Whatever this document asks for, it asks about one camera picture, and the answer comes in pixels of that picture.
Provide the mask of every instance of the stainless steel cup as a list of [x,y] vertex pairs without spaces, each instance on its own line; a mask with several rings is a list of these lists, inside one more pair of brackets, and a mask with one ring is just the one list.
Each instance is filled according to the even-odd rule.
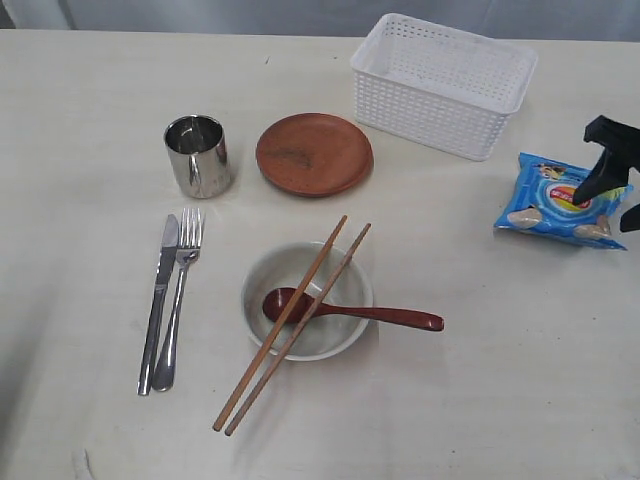
[[205,115],[178,118],[165,130],[164,143],[185,195],[211,198],[231,184],[224,130],[217,120]]

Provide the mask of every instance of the bowl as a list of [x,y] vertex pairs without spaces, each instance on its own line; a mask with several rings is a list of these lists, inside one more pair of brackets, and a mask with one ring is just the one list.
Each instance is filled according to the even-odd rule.
[[[313,263],[322,242],[300,242],[270,251],[253,266],[242,289],[242,309],[249,336],[258,345],[274,325],[262,311],[262,302],[274,288],[296,288]],[[345,252],[332,247],[305,290],[316,297]],[[373,287],[364,270],[351,260],[324,299],[325,303],[345,307],[373,306]],[[348,315],[312,318],[285,357],[295,361],[313,361],[332,357],[349,348],[365,331],[368,319]],[[275,355],[293,332],[295,325],[285,324],[270,352]]]

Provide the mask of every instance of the white plastic basket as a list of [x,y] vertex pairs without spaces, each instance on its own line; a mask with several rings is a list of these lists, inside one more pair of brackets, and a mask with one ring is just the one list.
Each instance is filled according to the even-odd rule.
[[396,13],[351,58],[355,118],[471,160],[486,160],[520,109],[538,56]]

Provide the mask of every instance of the knife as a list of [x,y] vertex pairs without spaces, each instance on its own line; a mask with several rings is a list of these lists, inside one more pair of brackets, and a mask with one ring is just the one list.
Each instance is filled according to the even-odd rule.
[[171,278],[173,264],[176,260],[179,231],[180,227],[175,215],[169,215],[162,235],[160,260],[158,261],[158,269],[156,271],[156,284],[153,289],[153,302],[151,304],[151,314],[149,315],[147,338],[144,344],[144,352],[142,353],[142,364],[140,365],[138,395],[142,396],[149,395],[149,391],[151,390],[153,366],[156,363],[156,351],[160,339],[160,324],[162,323],[164,297],[167,293],[169,278]]

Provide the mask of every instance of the chopstick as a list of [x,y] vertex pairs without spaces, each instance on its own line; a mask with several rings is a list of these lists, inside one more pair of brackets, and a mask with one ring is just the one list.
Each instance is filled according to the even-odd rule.
[[256,383],[256,386],[253,387],[253,390],[247,396],[246,400],[244,401],[244,403],[236,413],[235,417],[233,417],[233,420],[231,420],[231,423],[229,424],[229,426],[227,426],[226,430],[224,431],[225,435],[230,436],[235,431],[235,429],[238,428],[238,425],[240,424],[244,416],[247,414],[247,411],[249,410],[249,408],[251,408],[251,405],[253,405],[253,402],[256,401],[256,399],[258,398],[258,395],[260,395],[260,392],[262,391],[264,386],[267,384],[267,382],[269,381],[273,373],[276,371],[276,368],[278,368],[278,365],[280,365],[282,360],[284,360],[284,357],[289,353],[289,350],[291,349],[293,342],[295,342],[298,336],[300,335],[300,333],[302,333],[302,329],[304,329],[305,325],[309,322],[311,317],[313,317],[313,314],[315,313],[315,311],[318,309],[318,307],[324,300],[324,297],[327,296],[327,294],[329,293],[329,290],[331,290],[331,287],[333,287],[333,284],[336,282],[336,280],[338,280],[338,277],[340,276],[344,268],[351,261],[351,257],[353,257],[353,254],[355,253],[356,249],[358,248],[358,246],[360,246],[360,243],[362,242],[362,239],[369,231],[369,228],[371,228],[371,224],[367,223],[365,227],[362,229],[362,231],[360,232],[360,235],[358,235],[358,237],[353,241],[353,244],[351,244],[351,247],[349,248],[345,256],[342,258],[342,260],[340,261],[340,264],[331,273],[329,280],[327,280],[327,283],[322,289],[322,291],[320,292],[320,294],[316,297],[316,299],[313,301],[309,309],[306,311],[306,313],[300,320],[300,323],[296,325],[295,330],[293,331],[291,336],[287,339],[285,344],[282,346],[276,358],[273,360],[271,365],[269,365],[267,370],[262,374],[262,377],[260,378],[260,380],[258,380],[258,383]]
[[342,227],[344,226],[346,221],[347,221],[347,216],[343,215],[340,221],[338,222],[338,224],[336,225],[336,227],[333,229],[333,232],[331,232],[331,235],[329,235],[329,238],[325,242],[324,246],[316,256],[316,259],[313,261],[313,263],[309,267],[309,270],[307,270],[307,273],[300,281],[300,284],[298,285],[298,288],[296,289],[295,293],[289,300],[289,303],[287,303],[287,305],[284,307],[284,310],[278,317],[278,320],[276,320],[276,323],[271,328],[269,335],[264,340],[264,342],[262,342],[262,346],[258,350],[258,353],[256,353],[256,355],[253,357],[253,360],[251,360],[251,363],[247,367],[247,370],[244,372],[244,375],[238,382],[238,385],[236,385],[235,390],[227,400],[227,403],[224,405],[224,407],[222,408],[222,411],[220,412],[220,415],[218,415],[218,418],[213,424],[213,429],[216,432],[219,432],[220,430],[222,430],[222,427],[224,426],[225,422],[229,418],[229,415],[231,415],[233,408],[236,406],[236,404],[240,400],[240,397],[242,396],[244,391],[247,389],[247,386],[249,385],[249,382],[251,381],[253,376],[256,374],[258,367],[260,367],[260,364],[264,361],[264,358],[267,356],[269,349],[273,345],[273,342],[278,336],[278,333],[280,333],[280,330],[282,330],[282,327],[287,321],[287,317],[293,310],[293,307],[296,306],[296,304],[298,303],[298,300],[300,299],[300,297],[302,297],[302,294],[304,293],[305,289],[307,288],[309,283],[311,283],[313,276],[316,274],[316,272],[320,268],[320,265],[322,264],[326,256],[329,254],[329,251],[333,246],[333,242],[335,242],[336,237],[340,233],[340,230],[342,230]]

